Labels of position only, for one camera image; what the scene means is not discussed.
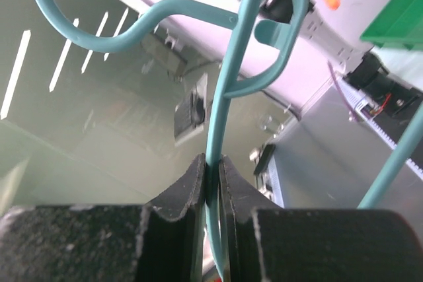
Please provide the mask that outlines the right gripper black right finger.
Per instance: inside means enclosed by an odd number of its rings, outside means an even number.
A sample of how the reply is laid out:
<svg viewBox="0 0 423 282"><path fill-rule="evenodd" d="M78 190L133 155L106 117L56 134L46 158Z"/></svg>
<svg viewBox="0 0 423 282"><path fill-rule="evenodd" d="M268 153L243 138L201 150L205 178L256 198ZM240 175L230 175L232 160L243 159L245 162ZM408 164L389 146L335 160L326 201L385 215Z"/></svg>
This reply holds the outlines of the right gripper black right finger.
<svg viewBox="0 0 423 282"><path fill-rule="evenodd" d="M224 281L421 281L422 247L397 213L284 209L219 164Z"/></svg>

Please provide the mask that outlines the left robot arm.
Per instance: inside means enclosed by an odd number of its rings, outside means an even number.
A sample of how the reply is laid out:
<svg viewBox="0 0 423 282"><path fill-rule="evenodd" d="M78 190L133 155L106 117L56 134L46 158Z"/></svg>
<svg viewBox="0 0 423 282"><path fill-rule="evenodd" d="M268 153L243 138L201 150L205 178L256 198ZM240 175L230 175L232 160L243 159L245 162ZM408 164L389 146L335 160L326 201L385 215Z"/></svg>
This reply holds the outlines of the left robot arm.
<svg viewBox="0 0 423 282"><path fill-rule="evenodd" d="M343 71L348 61L372 47L360 36L389 0L340 0L332 10L325 0L312 0L314 11L308 22L319 26L300 36L283 73L270 85L284 102L302 114L308 112L332 84L327 63Z"/></svg>

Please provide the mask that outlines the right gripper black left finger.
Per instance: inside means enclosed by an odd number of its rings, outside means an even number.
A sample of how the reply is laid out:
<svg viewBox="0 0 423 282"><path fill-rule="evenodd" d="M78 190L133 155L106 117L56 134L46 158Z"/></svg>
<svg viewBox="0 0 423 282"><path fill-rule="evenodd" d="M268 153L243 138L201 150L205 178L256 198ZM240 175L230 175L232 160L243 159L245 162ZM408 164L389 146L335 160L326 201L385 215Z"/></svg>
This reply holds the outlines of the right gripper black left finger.
<svg viewBox="0 0 423 282"><path fill-rule="evenodd" d="M2 281L201 281L206 159L138 205L13 207Z"/></svg>

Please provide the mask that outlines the teal plastic hanger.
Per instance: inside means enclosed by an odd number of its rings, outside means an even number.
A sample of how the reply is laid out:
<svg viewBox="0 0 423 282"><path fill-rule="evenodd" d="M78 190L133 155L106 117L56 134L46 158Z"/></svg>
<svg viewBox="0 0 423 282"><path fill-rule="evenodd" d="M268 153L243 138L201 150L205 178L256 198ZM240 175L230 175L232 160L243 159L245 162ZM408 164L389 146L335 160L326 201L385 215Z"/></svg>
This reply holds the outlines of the teal plastic hanger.
<svg viewBox="0 0 423 282"><path fill-rule="evenodd" d="M195 0L162 0L152 5L123 34L107 38L94 36L78 29L62 14L54 0L35 1L49 23L62 36L82 48L95 52L118 52L132 46L171 15L184 15L231 29L229 47L223 59L223 67L215 89L206 146L206 222L216 268L223 280L224 252L222 229L219 223L221 218L219 164L229 106L233 98L246 96L267 87L283 71L307 13L308 0L292 0L293 16L288 24L273 20L264 20L260 24L255 24L260 0L242 0L237 13ZM241 60L253 30L257 30L261 35L267 35L280 53L269 69L257 76L238 81ZM389 183L397 176L402 164L415 150L421 139L422 111L418 110L358 209L373 209L373 205L386 192Z"/></svg>

